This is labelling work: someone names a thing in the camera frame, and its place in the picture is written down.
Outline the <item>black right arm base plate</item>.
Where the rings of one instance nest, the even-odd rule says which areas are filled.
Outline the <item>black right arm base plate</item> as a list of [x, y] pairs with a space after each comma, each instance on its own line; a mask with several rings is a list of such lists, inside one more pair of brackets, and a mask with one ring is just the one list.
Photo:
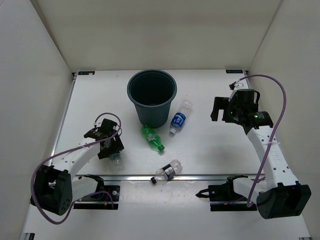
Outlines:
[[234, 180], [247, 179], [246, 175], [229, 176], [223, 184], [212, 184], [200, 190], [195, 196], [209, 199], [211, 212], [249, 212], [257, 211], [253, 204], [247, 207], [247, 198], [234, 191]]

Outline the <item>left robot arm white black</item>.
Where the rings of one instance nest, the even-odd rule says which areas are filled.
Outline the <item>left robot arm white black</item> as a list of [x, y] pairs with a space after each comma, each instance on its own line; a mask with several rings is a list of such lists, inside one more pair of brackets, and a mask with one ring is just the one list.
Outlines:
[[84, 176], [78, 176], [78, 173], [92, 158], [106, 159], [124, 149], [119, 130], [115, 121], [103, 119], [84, 134], [77, 147], [58, 153], [51, 165], [40, 166], [31, 185], [31, 204], [62, 216], [78, 199], [103, 198], [103, 179], [91, 173]]

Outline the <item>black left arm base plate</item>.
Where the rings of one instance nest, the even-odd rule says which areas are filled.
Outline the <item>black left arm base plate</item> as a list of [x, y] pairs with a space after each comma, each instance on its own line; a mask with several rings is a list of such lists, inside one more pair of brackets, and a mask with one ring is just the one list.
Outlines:
[[118, 210], [120, 201], [120, 181], [105, 181], [104, 191], [106, 193], [84, 197], [73, 205], [75, 210]]

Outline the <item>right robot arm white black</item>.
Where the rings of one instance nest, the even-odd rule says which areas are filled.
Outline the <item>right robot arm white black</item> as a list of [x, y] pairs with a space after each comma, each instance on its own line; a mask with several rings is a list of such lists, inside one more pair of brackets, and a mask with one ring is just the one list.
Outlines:
[[264, 164], [265, 180], [252, 190], [253, 180], [245, 175], [228, 177], [226, 183], [214, 186], [212, 201], [250, 199], [264, 219], [299, 216], [311, 197], [311, 189], [293, 174], [281, 151], [273, 130], [273, 121], [266, 111], [259, 111], [260, 93], [253, 89], [234, 90], [230, 97], [215, 97], [212, 121], [222, 120], [243, 127], [258, 158]]

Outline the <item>blue label clear water bottle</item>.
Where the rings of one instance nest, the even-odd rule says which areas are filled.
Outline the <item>blue label clear water bottle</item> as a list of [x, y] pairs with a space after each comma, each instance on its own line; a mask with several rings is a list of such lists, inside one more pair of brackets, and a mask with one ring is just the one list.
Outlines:
[[169, 135], [171, 137], [175, 136], [183, 128], [192, 110], [193, 103], [188, 99], [184, 99], [170, 122]]

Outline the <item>clear bottle white cap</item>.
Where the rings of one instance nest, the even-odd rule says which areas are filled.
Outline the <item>clear bottle white cap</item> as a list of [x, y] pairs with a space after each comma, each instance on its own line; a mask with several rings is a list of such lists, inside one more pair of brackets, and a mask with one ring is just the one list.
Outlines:
[[124, 169], [124, 162], [120, 153], [114, 153], [109, 158], [110, 169], [114, 172], [119, 172]]

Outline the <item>green plastic soda bottle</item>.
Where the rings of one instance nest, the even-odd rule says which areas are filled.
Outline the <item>green plastic soda bottle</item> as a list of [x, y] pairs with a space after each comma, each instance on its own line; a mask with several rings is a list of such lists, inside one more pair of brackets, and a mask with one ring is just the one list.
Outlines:
[[154, 150], [158, 152], [165, 150], [160, 136], [151, 127], [143, 125], [140, 129], [140, 133]]

